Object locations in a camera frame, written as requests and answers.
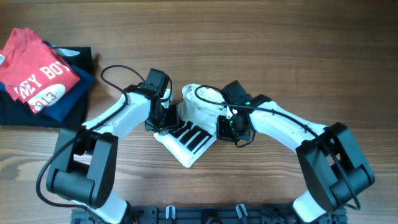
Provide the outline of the white t-shirt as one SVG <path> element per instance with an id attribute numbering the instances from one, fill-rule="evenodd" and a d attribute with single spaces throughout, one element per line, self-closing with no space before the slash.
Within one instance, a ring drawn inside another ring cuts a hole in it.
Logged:
<path id="1" fill-rule="evenodd" d="M 215 104 L 224 103 L 224 99 L 214 89 L 192 83 L 182 88 L 182 95 L 183 101 L 177 105 L 180 127 L 154 137 L 189 168 L 217 140 L 217 119 L 227 110 Z"/>

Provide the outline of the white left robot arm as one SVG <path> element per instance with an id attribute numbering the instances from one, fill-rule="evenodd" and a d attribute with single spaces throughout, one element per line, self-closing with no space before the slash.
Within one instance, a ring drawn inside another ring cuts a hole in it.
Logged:
<path id="1" fill-rule="evenodd" d="M 62 129 L 53 156 L 39 173 L 37 195 L 46 199 L 40 183 L 47 176 L 49 192 L 68 200 L 72 223 L 137 223 L 128 201 L 114 191 L 119 142 L 138 124 L 165 134 L 178 128 L 179 117 L 169 105 L 172 81 L 163 71 L 151 69 L 138 85 L 121 91 L 120 100 L 97 118 L 79 128 Z"/>

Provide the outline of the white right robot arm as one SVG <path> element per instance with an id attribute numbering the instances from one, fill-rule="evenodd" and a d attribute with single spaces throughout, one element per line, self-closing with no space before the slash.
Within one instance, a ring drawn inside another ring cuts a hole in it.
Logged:
<path id="1" fill-rule="evenodd" d="M 342 123 L 317 124 L 282 109 L 265 95 L 252 97 L 233 81 L 220 91 L 226 116 L 217 121 L 217 138 L 251 143 L 257 133 L 291 149 L 307 190 L 289 205 L 284 217 L 294 223 L 341 221 L 338 212 L 358 210 L 358 194 L 372 186 L 375 175 L 349 128 Z"/>

